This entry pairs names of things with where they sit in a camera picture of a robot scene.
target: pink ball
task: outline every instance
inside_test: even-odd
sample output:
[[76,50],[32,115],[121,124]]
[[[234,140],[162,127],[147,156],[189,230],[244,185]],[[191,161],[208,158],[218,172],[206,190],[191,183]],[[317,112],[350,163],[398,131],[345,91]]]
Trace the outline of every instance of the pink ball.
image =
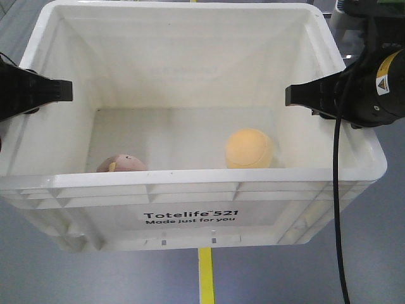
[[126,154],[119,154],[107,158],[97,168],[97,172],[128,172],[146,171],[147,168],[138,158]]

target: yellow floor line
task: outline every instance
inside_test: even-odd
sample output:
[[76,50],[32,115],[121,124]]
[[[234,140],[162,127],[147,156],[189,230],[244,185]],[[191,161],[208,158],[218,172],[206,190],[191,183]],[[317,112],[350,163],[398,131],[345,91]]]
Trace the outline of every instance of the yellow floor line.
[[198,249],[200,304],[215,304],[211,248]]

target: warning sticker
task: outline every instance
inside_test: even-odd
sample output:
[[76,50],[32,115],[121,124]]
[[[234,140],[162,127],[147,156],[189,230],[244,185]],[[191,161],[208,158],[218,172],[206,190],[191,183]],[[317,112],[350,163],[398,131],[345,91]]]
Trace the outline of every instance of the warning sticker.
[[392,60],[394,60],[395,56],[399,53],[395,52],[390,56],[386,57],[384,61],[381,63],[380,68],[377,70],[377,76],[375,79],[375,88],[377,89],[377,94],[379,96],[388,94],[390,92],[390,87],[388,85],[388,71],[391,66]]
[[377,88],[377,94],[380,96],[390,92],[390,88],[388,86],[388,75],[378,77],[375,80],[375,85]]

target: white plastic bin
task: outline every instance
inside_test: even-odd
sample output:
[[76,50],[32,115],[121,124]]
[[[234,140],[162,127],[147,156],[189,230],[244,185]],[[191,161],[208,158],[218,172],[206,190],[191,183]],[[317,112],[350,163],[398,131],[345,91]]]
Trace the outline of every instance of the white plastic bin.
[[[61,248],[299,244],[332,218],[334,122],[284,106],[344,68],[313,6],[55,1],[21,67],[73,81],[74,100],[3,123],[0,195]],[[272,137],[271,168],[226,169],[246,127]],[[94,173],[118,153],[149,171]],[[386,166],[374,132],[344,124],[342,207]]]

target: gray floor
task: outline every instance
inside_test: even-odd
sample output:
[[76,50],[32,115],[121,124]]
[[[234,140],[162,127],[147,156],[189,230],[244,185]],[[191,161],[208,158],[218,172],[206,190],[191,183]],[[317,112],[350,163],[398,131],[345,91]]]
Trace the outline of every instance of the gray floor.
[[[17,0],[0,21],[15,61],[46,2]],[[403,304],[405,120],[376,131],[389,169],[342,214],[347,282],[353,304]],[[3,202],[0,236],[0,303],[199,303],[196,250],[65,253]],[[217,248],[213,263],[218,304],[342,303],[331,224],[306,245]]]

